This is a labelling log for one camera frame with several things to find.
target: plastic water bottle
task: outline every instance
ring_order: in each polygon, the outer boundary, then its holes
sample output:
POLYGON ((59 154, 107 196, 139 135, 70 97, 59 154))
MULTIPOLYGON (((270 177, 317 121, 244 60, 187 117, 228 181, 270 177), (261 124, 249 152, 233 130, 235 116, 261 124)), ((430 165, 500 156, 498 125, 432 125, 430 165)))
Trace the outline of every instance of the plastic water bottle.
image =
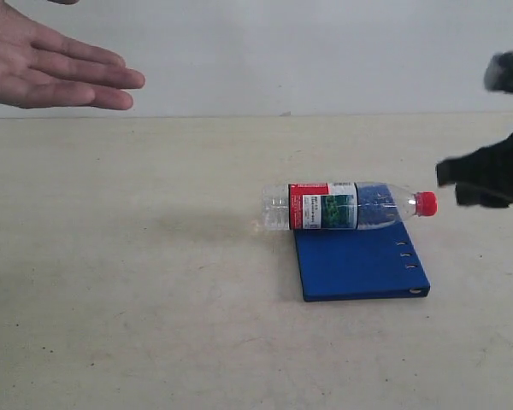
POLYGON ((377 182, 270 185, 262 195, 262 222, 270 231, 368 230, 436 213, 433 192, 377 182))

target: blue notebook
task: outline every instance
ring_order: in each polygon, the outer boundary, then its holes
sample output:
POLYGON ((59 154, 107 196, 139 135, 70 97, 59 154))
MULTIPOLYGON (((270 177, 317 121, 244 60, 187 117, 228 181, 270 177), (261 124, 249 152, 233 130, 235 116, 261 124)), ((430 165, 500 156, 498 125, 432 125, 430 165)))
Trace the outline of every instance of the blue notebook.
MULTIPOLYGON (((383 189, 384 200, 391 200, 383 189)), ((364 222, 380 215, 367 212, 364 222)), ((430 283, 403 222, 370 231, 295 231, 294 237, 306 302, 429 293, 430 283)))

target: red bottle cap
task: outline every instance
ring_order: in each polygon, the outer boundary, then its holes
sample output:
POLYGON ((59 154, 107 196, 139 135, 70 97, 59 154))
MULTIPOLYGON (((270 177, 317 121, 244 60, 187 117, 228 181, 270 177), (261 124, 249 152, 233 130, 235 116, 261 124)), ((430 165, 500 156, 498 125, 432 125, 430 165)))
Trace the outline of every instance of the red bottle cap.
POLYGON ((434 216, 437 213, 437 197, 433 192, 416 194, 416 214, 418 216, 434 216))

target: open hand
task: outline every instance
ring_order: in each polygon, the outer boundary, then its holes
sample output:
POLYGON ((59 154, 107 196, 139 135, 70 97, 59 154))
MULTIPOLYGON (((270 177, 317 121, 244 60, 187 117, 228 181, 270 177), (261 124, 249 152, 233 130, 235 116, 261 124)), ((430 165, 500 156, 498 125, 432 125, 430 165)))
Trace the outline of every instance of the open hand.
MULTIPOLYGON (((75 4, 78 0, 50 0, 75 4)), ((0 0, 0 103, 130 109, 143 74, 117 54, 67 38, 0 0)))

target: white tabletop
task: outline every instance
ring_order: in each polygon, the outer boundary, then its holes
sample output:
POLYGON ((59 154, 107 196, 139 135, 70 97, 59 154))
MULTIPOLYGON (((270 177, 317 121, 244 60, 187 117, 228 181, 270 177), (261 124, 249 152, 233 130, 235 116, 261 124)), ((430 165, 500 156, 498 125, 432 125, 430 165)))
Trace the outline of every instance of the white tabletop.
POLYGON ((435 190, 510 114, 0 120, 0 410, 513 408, 513 209, 408 223, 428 298, 304 303, 267 184, 435 190))

